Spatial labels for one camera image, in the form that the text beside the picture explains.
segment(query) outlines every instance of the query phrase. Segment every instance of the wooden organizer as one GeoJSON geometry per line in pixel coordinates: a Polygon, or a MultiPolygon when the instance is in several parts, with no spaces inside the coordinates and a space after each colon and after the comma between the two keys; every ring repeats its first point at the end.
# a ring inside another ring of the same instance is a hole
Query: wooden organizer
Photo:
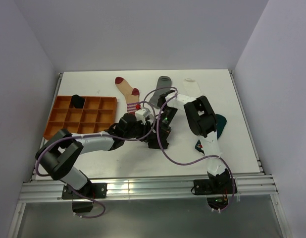
{"type": "Polygon", "coordinates": [[[82,97],[83,109],[74,108],[71,96],[57,96],[53,105],[44,138],[49,140],[60,129],[66,128],[71,133],[94,133],[108,129],[115,121],[117,98],[82,97]]]}

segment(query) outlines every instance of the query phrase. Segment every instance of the sock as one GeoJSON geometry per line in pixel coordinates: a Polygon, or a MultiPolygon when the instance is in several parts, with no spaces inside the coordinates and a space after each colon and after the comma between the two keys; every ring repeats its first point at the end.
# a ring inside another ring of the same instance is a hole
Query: sock
{"type": "Polygon", "coordinates": [[[198,83],[194,79],[185,78],[183,81],[183,85],[188,96],[198,98],[203,95],[198,83]]]}
{"type": "Polygon", "coordinates": [[[132,88],[127,80],[122,77],[116,77],[114,83],[119,91],[124,95],[127,103],[127,112],[134,114],[137,110],[136,105],[139,104],[139,90],[137,88],[132,88]]]}
{"type": "Polygon", "coordinates": [[[158,78],[156,88],[163,88],[163,87],[168,87],[168,88],[164,88],[164,89],[157,90],[157,91],[154,92],[154,94],[151,97],[151,99],[149,100],[149,102],[152,103],[155,108],[157,108],[157,109],[159,108],[157,106],[157,102],[158,102],[159,96],[161,94],[166,93],[167,91],[169,91],[170,90],[170,88],[169,88],[170,86],[172,86],[172,80],[169,77],[161,76],[160,78],[158,78]]]}
{"type": "MultiPolygon", "coordinates": [[[[184,81],[183,81],[183,85],[184,85],[184,88],[185,88],[188,96],[197,98],[197,97],[200,97],[200,96],[203,95],[198,83],[195,80],[193,80],[191,78],[185,78],[184,81]]],[[[217,139],[219,139],[219,137],[221,136],[221,134],[223,132],[224,127],[227,124],[227,119],[220,114],[216,114],[216,116],[217,116],[217,121],[218,121],[218,123],[217,123],[217,139]]],[[[195,145],[195,149],[204,154],[203,146],[202,146],[200,140],[197,141],[197,143],[195,145]]]]}

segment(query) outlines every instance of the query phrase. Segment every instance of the white table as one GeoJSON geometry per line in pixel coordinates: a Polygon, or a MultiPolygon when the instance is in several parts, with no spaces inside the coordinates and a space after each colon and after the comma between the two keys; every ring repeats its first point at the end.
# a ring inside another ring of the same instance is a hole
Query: white table
{"type": "MultiPolygon", "coordinates": [[[[244,121],[238,98],[226,69],[216,70],[141,70],[65,72],[58,95],[116,97],[116,122],[126,113],[126,102],[114,84],[117,76],[125,78],[140,91],[140,100],[156,88],[157,79],[166,75],[172,79],[179,93],[186,94],[184,78],[195,79],[207,96],[215,113],[227,118],[227,125],[219,138],[222,157],[234,174],[259,173],[259,166],[244,121]]],[[[171,123],[168,155],[178,162],[190,162],[202,156],[195,150],[197,137],[189,129],[184,112],[178,111],[171,123]]],[[[96,151],[79,156],[75,167],[89,178],[134,178],[185,176],[206,174],[207,161],[190,166],[178,166],[168,161],[160,150],[148,149],[144,142],[125,142],[115,151],[96,151]]],[[[39,180],[51,179],[38,177],[39,180]]]]}

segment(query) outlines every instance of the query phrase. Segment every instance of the white sock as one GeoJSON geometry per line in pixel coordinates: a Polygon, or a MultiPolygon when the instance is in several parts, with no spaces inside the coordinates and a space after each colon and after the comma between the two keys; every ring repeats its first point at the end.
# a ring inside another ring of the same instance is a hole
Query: white sock
{"type": "Polygon", "coordinates": [[[187,92],[187,96],[197,98],[203,95],[198,83],[194,79],[185,78],[183,80],[183,85],[187,92]]]}

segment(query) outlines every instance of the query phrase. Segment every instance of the white wall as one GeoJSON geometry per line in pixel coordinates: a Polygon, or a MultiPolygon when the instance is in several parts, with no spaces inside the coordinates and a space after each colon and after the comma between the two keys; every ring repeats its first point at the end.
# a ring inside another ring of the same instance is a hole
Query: white wall
{"type": "Polygon", "coordinates": [[[0,238],[33,171],[55,82],[51,62],[15,3],[0,0],[0,238]]]}
{"type": "Polygon", "coordinates": [[[15,0],[59,71],[233,69],[267,0],[15,0]]]}
{"type": "Polygon", "coordinates": [[[306,237],[306,0],[270,0],[235,80],[263,167],[295,237],[306,237]]]}

